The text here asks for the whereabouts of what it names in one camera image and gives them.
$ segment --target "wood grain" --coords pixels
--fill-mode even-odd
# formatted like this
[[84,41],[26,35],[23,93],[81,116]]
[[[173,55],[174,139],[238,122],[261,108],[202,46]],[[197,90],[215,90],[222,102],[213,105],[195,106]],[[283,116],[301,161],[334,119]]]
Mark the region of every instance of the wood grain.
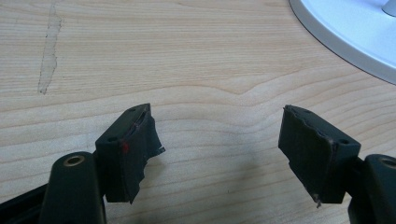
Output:
[[[50,9],[56,67],[39,92]],[[109,223],[348,223],[319,209],[277,148],[284,105],[396,157],[396,88],[323,47],[286,0],[0,3],[0,202],[150,102],[167,151]]]

